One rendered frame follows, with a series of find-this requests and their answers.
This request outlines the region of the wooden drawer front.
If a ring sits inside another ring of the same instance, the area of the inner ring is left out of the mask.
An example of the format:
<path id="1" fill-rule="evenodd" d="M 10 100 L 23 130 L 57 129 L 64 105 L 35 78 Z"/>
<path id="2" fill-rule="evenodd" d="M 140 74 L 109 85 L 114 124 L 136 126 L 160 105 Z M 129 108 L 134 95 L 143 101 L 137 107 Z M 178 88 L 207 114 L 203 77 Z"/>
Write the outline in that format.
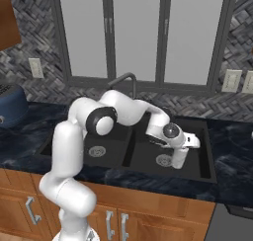
<path id="1" fill-rule="evenodd" d="M 29 173 L 0 168 L 0 188 L 35 194 L 36 189 Z"/>

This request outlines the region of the wooden wall cabinet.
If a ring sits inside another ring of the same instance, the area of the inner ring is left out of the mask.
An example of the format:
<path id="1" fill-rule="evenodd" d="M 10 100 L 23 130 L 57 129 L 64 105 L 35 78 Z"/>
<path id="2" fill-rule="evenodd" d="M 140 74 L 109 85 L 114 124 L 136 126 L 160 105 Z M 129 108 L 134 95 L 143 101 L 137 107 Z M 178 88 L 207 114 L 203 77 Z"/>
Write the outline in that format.
<path id="1" fill-rule="evenodd" d="M 0 50 L 21 42 L 11 0 L 0 0 Z"/>

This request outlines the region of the grey framed window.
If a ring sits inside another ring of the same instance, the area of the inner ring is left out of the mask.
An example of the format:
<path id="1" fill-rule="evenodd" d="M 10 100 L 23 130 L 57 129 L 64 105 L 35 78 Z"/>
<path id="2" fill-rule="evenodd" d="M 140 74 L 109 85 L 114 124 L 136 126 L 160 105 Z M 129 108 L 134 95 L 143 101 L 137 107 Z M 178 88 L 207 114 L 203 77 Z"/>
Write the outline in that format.
<path id="1" fill-rule="evenodd" d="M 51 0 L 69 86 L 215 92 L 235 0 Z"/>

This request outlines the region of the wooden cabinet door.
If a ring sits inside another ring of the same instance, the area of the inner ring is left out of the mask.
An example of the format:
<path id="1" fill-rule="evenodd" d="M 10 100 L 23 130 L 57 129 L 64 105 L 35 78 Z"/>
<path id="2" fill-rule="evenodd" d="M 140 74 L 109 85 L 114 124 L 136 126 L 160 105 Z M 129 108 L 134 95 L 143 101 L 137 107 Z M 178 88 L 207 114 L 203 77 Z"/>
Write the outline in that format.
<path id="1" fill-rule="evenodd" d="M 25 206 L 28 197 L 35 199 L 32 203 L 34 214 L 42 217 L 37 225 L 33 225 Z M 9 189 L 0 189 L 0 232 L 35 241 L 52 240 L 52 234 L 39 198 L 35 194 Z"/>
<path id="2" fill-rule="evenodd" d="M 208 230 L 206 224 L 119 209 L 120 241 L 121 213 L 128 214 L 127 241 L 204 241 Z"/>
<path id="3" fill-rule="evenodd" d="M 107 239 L 107 227 L 106 227 L 106 211 L 112 211 L 114 216 L 112 217 L 111 224 L 112 229 L 115 230 L 115 235 L 112 241 L 120 241 L 119 228 L 118 228 L 118 213 L 114 207 L 97 204 L 95 210 L 87 217 L 90 226 L 97 232 L 101 241 L 109 241 Z"/>

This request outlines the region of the wooden panel under sink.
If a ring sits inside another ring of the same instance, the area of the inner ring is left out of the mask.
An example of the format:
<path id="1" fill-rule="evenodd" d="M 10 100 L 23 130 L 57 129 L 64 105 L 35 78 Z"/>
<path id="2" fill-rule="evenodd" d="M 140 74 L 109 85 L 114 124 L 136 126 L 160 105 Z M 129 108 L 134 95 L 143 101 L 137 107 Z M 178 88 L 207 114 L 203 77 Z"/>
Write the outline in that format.
<path id="1" fill-rule="evenodd" d="M 98 203 L 111 204 L 117 208 L 165 217 L 181 217 L 189 221 L 206 224 L 210 221 L 215 203 L 181 197 L 131 190 L 83 182 L 92 189 Z"/>

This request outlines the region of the black double sink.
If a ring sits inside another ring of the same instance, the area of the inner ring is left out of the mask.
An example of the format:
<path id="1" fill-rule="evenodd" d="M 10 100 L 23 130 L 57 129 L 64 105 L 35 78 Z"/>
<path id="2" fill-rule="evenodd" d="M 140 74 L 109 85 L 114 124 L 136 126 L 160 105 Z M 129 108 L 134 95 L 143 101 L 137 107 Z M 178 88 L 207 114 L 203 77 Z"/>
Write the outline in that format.
<path id="1" fill-rule="evenodd" d="M 170 166 L 172 149 L 164 149 L 145 134 L 150 114 L 133 127 L 117 124 L 106 136 L 88 134 L 84 140 L 84 163 L 165 177 L 216 183 L 208 125 L 205 120 L 174 117 L 172 121 L 185 132 L 194 133 L 201 142 L 190 149 L 181 169 Z"/>

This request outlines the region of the dark grey faucet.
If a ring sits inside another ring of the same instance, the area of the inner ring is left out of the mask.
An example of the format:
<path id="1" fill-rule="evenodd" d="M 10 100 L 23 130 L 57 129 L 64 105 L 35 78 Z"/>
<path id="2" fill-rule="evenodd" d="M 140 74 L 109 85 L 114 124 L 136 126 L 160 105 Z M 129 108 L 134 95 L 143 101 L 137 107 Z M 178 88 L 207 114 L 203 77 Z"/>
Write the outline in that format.
<path id="1" fill-rule="evenodd" d="M 111 82 L 108 83 L 107 90 L 112 90 L 114 86 L 116 86 L 118 83 L 123 82 L 127 78 L 131 79 L 131 86 L 132 86 L 132 98 L 136 98 L 136 77 L 133 73 L 127 72 L 124 75 L 112 80 Z"/>

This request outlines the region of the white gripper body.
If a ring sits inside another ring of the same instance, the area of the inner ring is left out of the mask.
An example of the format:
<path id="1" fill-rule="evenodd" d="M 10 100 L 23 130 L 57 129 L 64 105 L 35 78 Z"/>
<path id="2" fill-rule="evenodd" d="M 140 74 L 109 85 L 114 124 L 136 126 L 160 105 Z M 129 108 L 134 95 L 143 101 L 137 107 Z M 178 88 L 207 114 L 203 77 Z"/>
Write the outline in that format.
<path id="1" fill-rule="evenodd" d="M 172 158 L 173 168 L 181 169 L 183 167 L 188 151 L 189 151 L 188 148 L 179 148 L 174 150 Z"/>

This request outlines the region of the grey dishwasher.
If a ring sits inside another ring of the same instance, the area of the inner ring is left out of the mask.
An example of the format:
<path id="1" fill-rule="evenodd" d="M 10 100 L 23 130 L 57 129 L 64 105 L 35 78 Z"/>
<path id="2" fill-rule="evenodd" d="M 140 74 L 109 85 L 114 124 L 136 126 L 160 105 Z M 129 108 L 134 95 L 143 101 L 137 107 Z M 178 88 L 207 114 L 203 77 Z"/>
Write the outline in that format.
<path id="1" fill-rule="evenodd" d="M 253 208 L 218 203 L 204 241 L 253 241 Z"/>

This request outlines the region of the white wall outlet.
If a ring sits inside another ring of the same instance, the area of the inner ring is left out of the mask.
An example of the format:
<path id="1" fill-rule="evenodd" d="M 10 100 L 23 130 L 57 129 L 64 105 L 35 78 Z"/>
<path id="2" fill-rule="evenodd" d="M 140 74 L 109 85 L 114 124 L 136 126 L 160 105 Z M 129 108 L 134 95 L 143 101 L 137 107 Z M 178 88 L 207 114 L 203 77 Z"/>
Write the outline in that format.
<path id="1" fill-rule="evenodd" d="M 248 71 L 244 85 L 242 88 L 243 94 L 253 94 L 253 71 Z"/>
<path id="2" fill-rule="evenodd" d="M 241 74 L 241 70 L 227 69 L 221 91 L 226 93 L 235 93 L 239 86 Z"/>
<path id="3" fill-rule="evenodd" d="M 30 58 L 29 63 L 33 77 L 43 79 L 41 60 L 39 58 Z"/>

